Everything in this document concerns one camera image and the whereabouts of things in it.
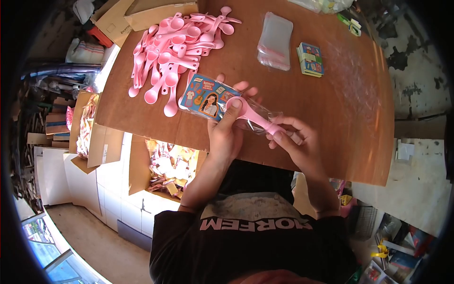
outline stack of paper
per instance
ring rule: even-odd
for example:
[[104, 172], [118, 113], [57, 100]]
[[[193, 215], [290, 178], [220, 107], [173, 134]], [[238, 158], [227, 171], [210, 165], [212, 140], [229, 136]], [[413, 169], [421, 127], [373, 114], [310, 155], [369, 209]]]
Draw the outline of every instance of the stack of paper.
[[300, 60], [301, 73], [319, 78], [324, 74], [320, 48], [301, 42], [296, 52]]

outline person's left hand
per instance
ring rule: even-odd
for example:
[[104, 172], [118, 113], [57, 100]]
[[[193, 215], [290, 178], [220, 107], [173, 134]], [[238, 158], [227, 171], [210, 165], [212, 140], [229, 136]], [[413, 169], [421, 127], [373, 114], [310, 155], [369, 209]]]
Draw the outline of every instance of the person's left hand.
[[[219, 74], [216, 78], [219, 82], [224, 82], [225, 75]], [[249, 86], [246, 81], [241, 81], [233, 85], [233, 88], [242, 92]], [[252, 87], [243, 93], [243, 97], [248, 98], [256, 95], [258, 89]], [[233, 127], [238, 114], [241, 110], [242, 103], [240, 100], [234, 100], [232, 105], [227, 109], [221, 121], [208, 120], [208, 136], [210, 137], [210, 155], [220, 162], [231, 163], [240, 152], [243, 144], [243, 130]]]

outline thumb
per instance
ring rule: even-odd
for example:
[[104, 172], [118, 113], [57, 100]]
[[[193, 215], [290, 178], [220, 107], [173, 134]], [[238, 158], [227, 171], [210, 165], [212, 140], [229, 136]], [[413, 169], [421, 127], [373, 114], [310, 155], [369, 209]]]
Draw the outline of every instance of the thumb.
[[224, 113], [221, 121], [218, 123], [217, 127], [221, 128], [222, 130], [232, 129], [232, 125], [235, 120], [237, 120], [242, 107], [243, 103], [240, 100], [233, 100], [230, 107]]
[[273, 135], [273, 140], [287, 151], [290, 156], [299, 152], [298, 145], [285, 133], [278, 131]]

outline open cardboard box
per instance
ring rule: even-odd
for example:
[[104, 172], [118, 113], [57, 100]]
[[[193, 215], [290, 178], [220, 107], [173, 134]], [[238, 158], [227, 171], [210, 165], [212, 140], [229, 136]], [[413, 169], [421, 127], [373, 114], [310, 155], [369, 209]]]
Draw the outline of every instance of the open cardboard box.
[[[145, 140], [148, 140], [148, 138], [138, 135], [133, 135], [131, 140], [131, 154], [129, 157], [129, 195], [147, 189], [150, 184], [150, 155]], [[197, 155], [196, 175], [202, 166], [207, 153], [198, 151]], [[180, 203], [178, 197], [171, 196], [168, 193], [154, 191], [152, 194]]]
[[123, 15], [133, 1], [109, 0], [90, 18], [93, 24], [119, 47], [122, 47], [131, 31], [131, 26]]
[[[84, 90], [79, 92], [76, 107], [74, 108], [71, 133], [69, 135], [69, 153], [71, 154], [77, 153], [76, 142], [80, 134], [80, 119], [82, 118], [83, 107], [88, 103], [92, 94]], [[123, 135], [123, 131], [96, 124], [95, 113], [88, 160], [77, 156], [71, 159], [71, 161], [86, 174], [91, 173], [102, 164], [120, 161]]]
[[205, 0], [135, 0], [124, 13], [124, 18], [134, 31], [140, 31], [158, 25], [176, 13], [185, 16], [204, 10]]

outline wooden table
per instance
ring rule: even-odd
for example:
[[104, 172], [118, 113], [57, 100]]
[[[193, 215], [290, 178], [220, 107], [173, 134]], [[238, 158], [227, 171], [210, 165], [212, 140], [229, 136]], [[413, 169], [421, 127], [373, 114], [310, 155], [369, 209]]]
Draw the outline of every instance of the wooden table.
[[[335, 15], [318, 15], [286, 0], [209, 1], [207, 12], [240, 19], [235, 33], [222, 35], [225, 46], [202, 57], [198, 72], [215, 78], [226, 74], [226, 84], [241, 80], [259, 88], [262, 105], [295, 116], [318, 130], [323, 165], [330, 177], [368, 184], [386, 184], [394, 136], [394, 103], [383, 52], [371, 38], [356, 37]], [[293, 22], [291, 69], [281, 71], [257, 61], [265, 13], [271, 11]], [[144, 93], [149, 78], [135, 98], [128, 96], [133, 84], [132, 51], [142, 32], [131, 32], [107, 80], [96, 121], [107, 127], [209, 151], [206, 120], [179, 111], [163, 113], [168, 95], [148, 105]], [[300, 42], [319, 46], [325, 67], [321, 78], [301, 74], [296, 47]], [[177, 98], [186, 88], [187, 72], [178, 84]], [[245, 132], [239, 159], [298, 170], [282, 149], [270, 150], [268, 140]]]

